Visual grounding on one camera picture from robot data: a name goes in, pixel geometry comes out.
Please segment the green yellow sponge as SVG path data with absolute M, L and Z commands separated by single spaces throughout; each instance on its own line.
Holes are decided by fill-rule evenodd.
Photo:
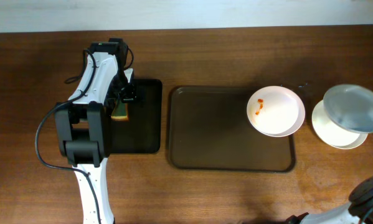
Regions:
M 111 119 L 114 121 L 128 121 L 128 104 L 123 103 L 121 100 L 117 101 L 111 113 Z

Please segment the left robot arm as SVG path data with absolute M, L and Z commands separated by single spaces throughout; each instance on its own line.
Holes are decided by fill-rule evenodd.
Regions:
M 61 154 L 77 177 L 84 223 L 114 223 L 108 199 L 106 165 L 111 153 L 113 119 L 128 119 L 128 103 L 137 99 L 132 51 L 123 39 L 94 42 L 83 54 L 79 84 L 55 112 Z

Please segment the pink white plate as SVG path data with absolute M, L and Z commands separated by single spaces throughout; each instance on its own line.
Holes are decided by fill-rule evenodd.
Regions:
M 281 138 L 295 133 L 302 126 L 305 115 L 301 98 L 282 86 L 261 88 L 247 103 L 250 124 L 270 137 Z

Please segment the brown serving tray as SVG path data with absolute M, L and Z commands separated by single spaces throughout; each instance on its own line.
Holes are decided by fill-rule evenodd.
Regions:
M 293 136 L 273 138 L 249 122 L 253 90 L 182 86 L 173 89 L 168 159 L 178 169 L 287 173 L 296 164 Z

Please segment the black plastic tray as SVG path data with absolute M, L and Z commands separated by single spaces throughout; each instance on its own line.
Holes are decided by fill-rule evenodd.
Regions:
M 157 79 L 135 84 L 138 99 L 126 107 L 127 117 L 111 117 L 112 154 L 154 154 L 160 148 L 163 85 Z

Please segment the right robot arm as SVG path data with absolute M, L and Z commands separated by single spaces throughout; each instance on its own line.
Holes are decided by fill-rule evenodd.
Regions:
M 320 214 L 304 213 L 285 221 L 299 223 L 373 223 L 373 176 L 361 182 L 349 195 L 349 202 Z

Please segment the cream white plate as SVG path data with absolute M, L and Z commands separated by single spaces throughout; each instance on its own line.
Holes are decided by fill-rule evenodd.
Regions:
M 313 109 L 311 121 L 318 137 L 326 144 L 338 149 L 353 149 L 367 139 L 368 134 L 359 134 L 340 128 L 330 120 L 321 100 Z

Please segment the pale blue plate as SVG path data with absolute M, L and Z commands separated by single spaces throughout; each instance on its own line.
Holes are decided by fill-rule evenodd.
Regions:
M 323 98 L 330 120 L 354 133 L 373 133 L 373 91 L 359 85 L 331 87 Z

